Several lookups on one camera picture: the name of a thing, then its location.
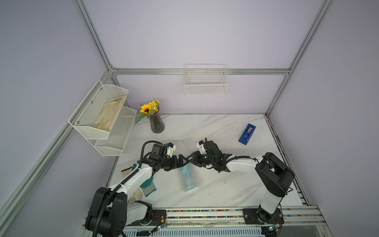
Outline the green glove on table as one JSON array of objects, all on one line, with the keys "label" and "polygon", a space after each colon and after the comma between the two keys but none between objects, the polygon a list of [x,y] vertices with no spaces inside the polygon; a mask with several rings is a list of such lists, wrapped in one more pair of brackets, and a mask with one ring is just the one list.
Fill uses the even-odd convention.
[{"label": "green glove on table", "polygon": [[147,181],[145,181],[138,190],[135,192],[135,196],[138,199],[142,199],[142,197],[148,197],[150,194],[155,192],[156,186],[153,182],[153,177],[150,177]]}]

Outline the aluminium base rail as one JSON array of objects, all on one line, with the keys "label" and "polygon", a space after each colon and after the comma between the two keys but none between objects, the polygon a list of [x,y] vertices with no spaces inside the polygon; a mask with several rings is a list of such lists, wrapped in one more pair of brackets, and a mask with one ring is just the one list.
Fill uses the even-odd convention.
[{"label": "aluminium base rail", "polygon": [[254,224],[242,207],[167,208],[153,211],[148,225],[131,224],[120,237],[331,237],[317,206],[280,207],[269,224]]}]

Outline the blue tape dispenser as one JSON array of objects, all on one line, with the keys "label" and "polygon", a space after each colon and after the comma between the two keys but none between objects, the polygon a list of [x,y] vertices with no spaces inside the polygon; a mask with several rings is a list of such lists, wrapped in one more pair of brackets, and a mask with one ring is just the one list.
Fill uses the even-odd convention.
[{"label": "blue tape dispenser", "polygon": [[242,135],[240,136],[239,138],[239,142],[244,144],[244,145],[247,145],[250,138],[252,137],[254,131],[255,131],[256,127],[252,124],[248,124],[244,130],[244,132],[242,133]]}]

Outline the white mesh shelf bin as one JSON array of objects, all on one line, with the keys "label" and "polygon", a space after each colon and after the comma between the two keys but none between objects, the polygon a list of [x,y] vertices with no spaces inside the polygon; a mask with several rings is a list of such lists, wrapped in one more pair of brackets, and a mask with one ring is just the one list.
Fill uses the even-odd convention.
[{"label": "white mesh shelf bin", "polygon": [[97,140],[94,148],[103,157],[120,156],[123,153],[137,111],[123,106],[108,139]]},{"label": "white mesh shelf bin", "polygon": [[69,124],[87,140],[106,140],[110,132],[93,128],[104,104],[113,97],[128,95],[129,90],[98,81],[69,118]]}]

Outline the pink tape roll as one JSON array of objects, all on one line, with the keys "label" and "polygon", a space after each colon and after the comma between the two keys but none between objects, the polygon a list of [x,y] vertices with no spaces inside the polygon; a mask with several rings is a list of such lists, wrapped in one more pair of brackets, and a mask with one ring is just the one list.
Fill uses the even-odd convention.
[{"label": "pink tape roll", "polygon": [[246,134],[249,135],[252,132],[252,130],[253,130],[253,127],[249,127]]}]

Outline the white mesh upper shelf bin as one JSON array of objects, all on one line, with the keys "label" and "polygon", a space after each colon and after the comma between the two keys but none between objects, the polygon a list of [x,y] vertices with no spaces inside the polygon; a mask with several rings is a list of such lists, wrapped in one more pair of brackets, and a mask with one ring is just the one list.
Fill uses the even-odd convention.
[{"label": "white mesh upper shelf bin", "polygon": [[87,140],[106,140],[110,132],[93,128],[104,104],[113,97],[128,95],[129,90],[98,81],[69,118],[69,124]]}]

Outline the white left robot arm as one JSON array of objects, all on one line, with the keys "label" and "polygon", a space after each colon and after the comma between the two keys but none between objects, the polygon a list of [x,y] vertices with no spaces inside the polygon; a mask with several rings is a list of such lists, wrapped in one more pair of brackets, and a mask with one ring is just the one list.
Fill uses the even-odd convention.
[{"label": "white left robot arm", "polygon": [[137,200],[130,202],[131,196],[155,173],[163,169],[171,171],[186,165],[184,155],[175,155],[176,146],[172,143],[152,143],[149,153],[141,150],[137,166],[117,184],[105,188],[100,187],[94,195],[85,228],[92,232],[94,237],[123,236],[123,229],[134,222],[148,225],[153,219],[153,210],[150,203]]}]

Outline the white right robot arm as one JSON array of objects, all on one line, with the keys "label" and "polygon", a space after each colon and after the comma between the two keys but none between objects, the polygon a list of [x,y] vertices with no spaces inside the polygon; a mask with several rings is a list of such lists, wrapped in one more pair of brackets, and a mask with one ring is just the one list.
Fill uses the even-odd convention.
[{"label": "white right robot arm", "polygon": [[266,192],[258,207],[257,215],[263,221],[272,219],[275,211],[284,197],[293,190],[291,183],[295,179],[294,171],[281,159],[271,152],[259,158],[247,155],[235,156],[223,153],[213,141],[200,141],[196,147],[198,151],[180,158],[197,167],[214,169],[221,172],[257,173],[263,182]]}]

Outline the beige glove on table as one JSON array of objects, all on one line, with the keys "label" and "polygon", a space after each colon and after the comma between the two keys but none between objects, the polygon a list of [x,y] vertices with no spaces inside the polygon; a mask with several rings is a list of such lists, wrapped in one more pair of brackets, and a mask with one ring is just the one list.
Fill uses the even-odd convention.
[{"label": "beige glove on table", "polygon": [[[133,171],[133,169],[134,169],[134,167],[131,166],[130,168],[122,170],[121,173],[123,175],[123,178],[127,177]],[[130,194],[130,195],[128,195],[128,197],[129,197],[128,204],[132,205],[137,200],[141,200],[143,197],[143,194],[142,194],[142,191],[140,190],[140,188],[137,188],[137,190],[134,192],[134,194]]]}]

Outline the dark ribbed vase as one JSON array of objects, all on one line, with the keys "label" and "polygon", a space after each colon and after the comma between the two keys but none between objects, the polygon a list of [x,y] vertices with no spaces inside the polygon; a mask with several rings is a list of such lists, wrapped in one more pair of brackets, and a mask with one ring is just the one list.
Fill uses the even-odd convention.
[{"label": "dark ribbed vase", "polygon": [[162,121],[162,118],[159,114],[159,109],[154,112],[152,115],[150,115],[150,125],[151,125],[151,130],[153,133],[162,133],[165,129],[165,125]]}]

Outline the aluminium frame post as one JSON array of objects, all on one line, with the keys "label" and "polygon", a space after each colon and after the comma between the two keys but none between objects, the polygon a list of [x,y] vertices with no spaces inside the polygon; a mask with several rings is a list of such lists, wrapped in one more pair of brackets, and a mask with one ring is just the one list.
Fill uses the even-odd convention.
[{"label": "aluminium frame post", "polygon": [[292,60],[292,63],[289,67],[289,73],[284,76],[276,94],[273,97],[273,100],[271,101],[267,111],[265,112],[266,117],[270,117],[270,115],[273,113],[277,103],[279,102],[279,99],[281,98],[282,94],[284,93],[287,85],[290,83],[292,77],[294,76],[298,66],[300,65],[304,55],[306,54],[307,50],[309,49],[313,39],[315,38],[315,35],[317,31],[319,30],[320,26],[322,25],[324,19],[326,18],[328,12],[330,11],[334,1],[333,0],[324,0],[313,20],[313,22],[310,25],[310,28],[308,29],[294,59]]}]

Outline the clear bubble wrap sheet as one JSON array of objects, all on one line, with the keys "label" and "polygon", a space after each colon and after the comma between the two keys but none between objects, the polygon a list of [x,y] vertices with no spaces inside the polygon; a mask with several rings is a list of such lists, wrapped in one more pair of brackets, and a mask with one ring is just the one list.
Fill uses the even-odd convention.
[{"label": "clear bubble wrap sheet", "polygon": [[[183,155],[185,158],[188,157],[193,150],[190,150],[183,140],[178,140],[176,143],[176,152],[179,155]],[[179,177],[181,180],[181,186],[183,192],[189,192],[200,187],[200,179],[197,176],[197,166],[192,163],[188,163],[186,160],[183,161],[184,167],[179,168]]]}]

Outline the beige glove in bin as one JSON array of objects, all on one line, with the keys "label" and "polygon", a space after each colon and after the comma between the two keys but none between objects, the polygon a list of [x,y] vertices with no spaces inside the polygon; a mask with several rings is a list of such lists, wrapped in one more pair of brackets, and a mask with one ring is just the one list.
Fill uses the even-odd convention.
[{"label": "beige glove in bin", "polygon": [[108,100],[104,104],[101,113],[96,118],[92,127],[102,131],[110,132],[116,121],[119,111],[124,104],[125,99],[126,95],[113,97]]}]

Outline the blue wine glass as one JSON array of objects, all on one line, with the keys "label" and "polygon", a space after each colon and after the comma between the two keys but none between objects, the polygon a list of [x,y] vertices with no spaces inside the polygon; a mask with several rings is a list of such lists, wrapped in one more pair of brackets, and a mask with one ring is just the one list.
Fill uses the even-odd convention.
[{"label": "blue wine glass", "polygon": [[179,173],[184,192],[193,190],[198,187],[195,170],[192,164],[188,164],[180,168]]}]

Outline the white mesh lower shelf bin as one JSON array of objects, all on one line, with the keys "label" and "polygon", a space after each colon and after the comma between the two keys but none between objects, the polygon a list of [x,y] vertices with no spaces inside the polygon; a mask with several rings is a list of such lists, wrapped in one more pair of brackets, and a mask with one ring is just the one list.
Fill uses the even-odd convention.
[{"label": "white mesh lower shelf bin", "polygon": [[94,148],[103,157],[120,156],[123,153],[137,111],[123,106],[108,139],[97,140]]}]

